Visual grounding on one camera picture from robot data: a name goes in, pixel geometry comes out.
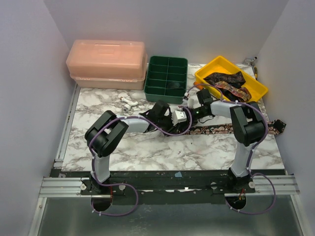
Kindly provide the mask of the dark floral rose tie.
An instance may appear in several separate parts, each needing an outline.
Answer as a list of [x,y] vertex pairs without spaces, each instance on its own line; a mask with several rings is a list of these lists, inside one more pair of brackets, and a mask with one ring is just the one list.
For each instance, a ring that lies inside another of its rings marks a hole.
[[[277,119],[268,122],[268,134],[279,135],[284,132],[286,123]],[[207,125],[192,127],[185,135],[216,135],[216,134],[233,134],[233,127],[231,123],[220,125]]]

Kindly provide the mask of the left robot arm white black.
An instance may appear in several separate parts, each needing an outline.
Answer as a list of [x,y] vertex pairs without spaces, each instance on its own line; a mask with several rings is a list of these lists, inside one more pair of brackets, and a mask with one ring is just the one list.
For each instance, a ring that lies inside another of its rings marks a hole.
[[189,108],[180,106],[171,111],[169,104],[159,100],[144,113],[136,116],[117,116],[106,111],[85,134],[92,154],[92,188],[98,194],[108,191],[110,178],[109,159],[122,137],[127,133],[148,133],[158,130],[166,136],[181,136],[192,126],[193,118]]

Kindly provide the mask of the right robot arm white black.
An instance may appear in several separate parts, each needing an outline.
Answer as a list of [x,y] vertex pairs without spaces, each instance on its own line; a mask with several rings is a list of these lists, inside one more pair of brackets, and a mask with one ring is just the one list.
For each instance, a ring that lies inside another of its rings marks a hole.
[[256,147],[268,134],[268,124],[255,101],[229,102],[214,100],[207,89],[196,93],[200,107],[192,109],[194,120],[206,116],[230,118],[237,149],[234,161],[228,169],[226,188],[239,192],[250,182],[252,156]]

